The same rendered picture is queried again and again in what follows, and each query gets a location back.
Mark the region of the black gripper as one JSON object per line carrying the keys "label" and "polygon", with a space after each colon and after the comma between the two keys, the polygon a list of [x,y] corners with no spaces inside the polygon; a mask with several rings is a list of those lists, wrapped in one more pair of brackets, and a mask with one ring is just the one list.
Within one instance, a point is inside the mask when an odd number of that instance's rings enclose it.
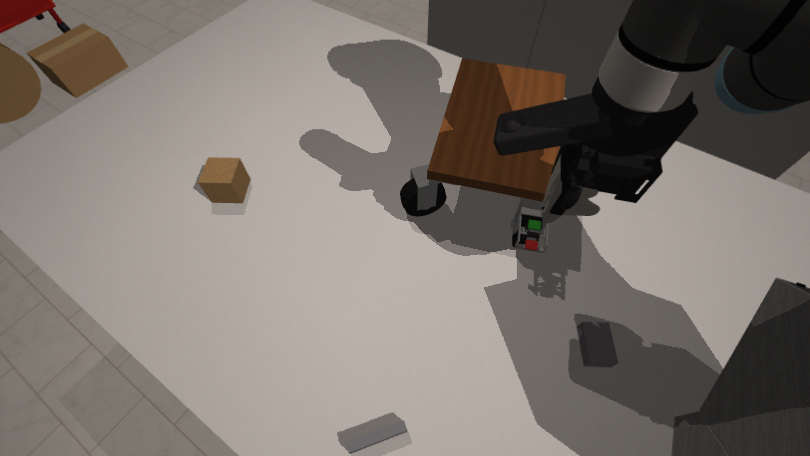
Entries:
{"label": "black gripper", "polygon": [[[662,157],[698,114],[693,91],[677,108],[654,113],[618,104],[607,95],[599,77],[592,97],[610,116],[612,136],[560,147],[541,206],[544,223],[561,215],[596,215],[600,207],[588,198],[598,192],[637,203],[663,173]],[[646,180],[648,183],[635,194]]]}

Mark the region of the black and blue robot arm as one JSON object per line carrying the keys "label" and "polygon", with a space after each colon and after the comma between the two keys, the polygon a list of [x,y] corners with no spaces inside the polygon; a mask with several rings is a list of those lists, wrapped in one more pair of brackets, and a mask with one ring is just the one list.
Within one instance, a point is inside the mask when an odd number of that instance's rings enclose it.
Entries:
{"label": "black and blue robot arm", "polygon": [[[633,0],[599,81],[626,108],[672,110],[726,45],[715,90],[731,110],[773,113],[810,101],[810,0]],[[591,93],[500,114],[494,145],[504,156],[605,139],[611,122]]]}

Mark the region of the brown cardboard box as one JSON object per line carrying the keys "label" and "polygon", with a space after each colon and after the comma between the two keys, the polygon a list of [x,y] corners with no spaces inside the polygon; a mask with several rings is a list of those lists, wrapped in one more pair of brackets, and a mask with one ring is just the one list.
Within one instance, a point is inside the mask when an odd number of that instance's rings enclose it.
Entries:
{"label": "brown cardboard box", "polygon": [[212,203],[243,203],[250,180],[240,158],[208,157],[198,184]]}

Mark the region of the dark grey rectangular bar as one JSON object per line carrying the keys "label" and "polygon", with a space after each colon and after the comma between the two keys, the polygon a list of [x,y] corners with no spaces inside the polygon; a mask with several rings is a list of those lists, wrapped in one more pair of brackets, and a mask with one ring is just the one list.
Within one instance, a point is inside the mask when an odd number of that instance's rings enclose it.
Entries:
{"label": "dark grey rectangular bar", "polygon": [[354,453],[364,448],[370,447],[382,441],[388,440],[400,434],[406,433],[407,428],[404,421],[392,424],[385,428],[371,432],[364,436],[346,442],[348,453]]}

